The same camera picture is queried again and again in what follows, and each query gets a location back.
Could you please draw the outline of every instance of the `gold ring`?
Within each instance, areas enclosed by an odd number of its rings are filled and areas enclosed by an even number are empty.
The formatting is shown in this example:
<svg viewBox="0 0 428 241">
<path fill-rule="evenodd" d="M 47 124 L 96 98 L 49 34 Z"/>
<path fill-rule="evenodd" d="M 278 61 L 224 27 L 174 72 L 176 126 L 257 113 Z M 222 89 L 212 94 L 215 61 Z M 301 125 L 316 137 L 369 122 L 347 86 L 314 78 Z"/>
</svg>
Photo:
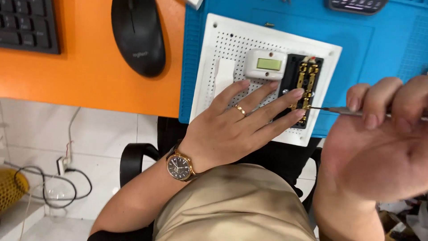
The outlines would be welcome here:
<svg viewBox="0 0 428 241">
<path fill-rule="evenodd" d="M 242 107 L 240 107 L 238 104 L 234 105 L 233 107 L 236 107 L 236 109 L 238 109 L 244 116 L 247 116 L 245 110 L 242 109 Z"/>
</svg>

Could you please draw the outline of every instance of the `fingernail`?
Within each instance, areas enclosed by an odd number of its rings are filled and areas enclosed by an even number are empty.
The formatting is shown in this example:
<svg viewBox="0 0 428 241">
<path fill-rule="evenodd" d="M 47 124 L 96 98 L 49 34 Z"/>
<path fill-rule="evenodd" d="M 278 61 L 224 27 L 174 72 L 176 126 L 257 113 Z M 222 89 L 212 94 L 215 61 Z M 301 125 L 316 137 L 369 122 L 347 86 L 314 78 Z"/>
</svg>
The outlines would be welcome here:
<svg viewBox="0 0 428 241">
<path fill-rule="evenodd" d="M 249 79 L 241 80 L 241 85 L 243 85 L 243 86 L 247 86 L 247 85 L 249 85 L 249 84 L 250 84 L 250 80 L 249 80 Z"/>
<path fill-rule="evenodd" d="M 356 97 L 352 97 L 351 100 L 349 101 L 349 105 L 348 108 L 350 111 L 352 112 L 357 112 L 360 105 L 360 101 L 358 100 L 358 98 Z"/>
<path fill-rule="evenodd" d="M 298 110 L 295 110 L 294 114 L 297 117 L 302 118 L 306 114 L 306 111 L 304 109 L 298 109 Z"/>
<path fill-rule="evenodd" d="M 397 118 L 395 120 L 395 126 L 402 133 L 409 133 L 412 131 L 412 125 L 404 118 Z"/>
<path fill-rule="evenodd" d="M 377 116 L 375 114 L 369 114 L 364 120 L 364 123 L 368 130 L 374 130 L 376 129 L 379 120 L 377 119 Z"/>
<path fill-rule="evenodd" d="M 305 92 L 304 89 L 298 88 L 298 89 L 294 89 L 294 90 L 290 91 L 290 94 L 294 98 L 299 98 L 299 97 L 301 97 L 303 95 L 303 92 Z"/>
<path fill-rule="evenodd" d="M 269 85 L 273 90 L 276 90 L 278 88 L 278 81 L 272 81 Z"/>
</svg>

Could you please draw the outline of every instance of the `black mouse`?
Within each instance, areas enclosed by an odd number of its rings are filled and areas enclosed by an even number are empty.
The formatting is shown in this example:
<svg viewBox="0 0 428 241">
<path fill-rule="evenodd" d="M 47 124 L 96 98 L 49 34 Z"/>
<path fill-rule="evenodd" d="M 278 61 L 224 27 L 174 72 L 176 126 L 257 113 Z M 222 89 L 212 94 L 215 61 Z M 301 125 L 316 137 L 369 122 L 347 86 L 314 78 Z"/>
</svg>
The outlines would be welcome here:
<svg viewBox="0 0 428 241">
<path fill-rule="evenodd" d="M 140 75 L 156 77 L 165 67 L 165 45 L 155 0 L 113 0 L 114 39 L 125 61 Z"/>
</svg>

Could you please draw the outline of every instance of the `orange desk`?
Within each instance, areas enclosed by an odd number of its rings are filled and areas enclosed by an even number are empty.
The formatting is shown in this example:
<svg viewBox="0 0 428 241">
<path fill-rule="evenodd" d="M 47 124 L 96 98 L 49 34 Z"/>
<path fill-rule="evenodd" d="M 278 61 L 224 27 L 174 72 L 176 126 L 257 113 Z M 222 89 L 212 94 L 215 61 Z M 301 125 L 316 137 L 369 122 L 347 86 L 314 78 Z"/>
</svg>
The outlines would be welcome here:
<svg viewBox="0 0 428 241">
<path fill-rule="evenodd" d="M 0 48 L 0 97 L 178 117 L 185 6 L 158 0 L 166 66 L 149 79 L 123 60 L 111 0 L 55 0 L 61 55 Z"/>
</svg>

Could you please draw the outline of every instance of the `keyboard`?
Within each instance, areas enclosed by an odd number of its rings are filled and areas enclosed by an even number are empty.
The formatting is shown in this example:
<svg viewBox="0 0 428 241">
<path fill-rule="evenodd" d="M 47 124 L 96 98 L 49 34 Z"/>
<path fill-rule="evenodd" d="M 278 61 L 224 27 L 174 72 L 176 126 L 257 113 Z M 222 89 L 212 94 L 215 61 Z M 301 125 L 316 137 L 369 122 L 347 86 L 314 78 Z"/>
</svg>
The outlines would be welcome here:
<svg viewBox="0 0 428 241">
<path fill-rule="evenodd" d="M 0 0 L 0 47 L 60 54 L 53 0 Z"/>
</svg>

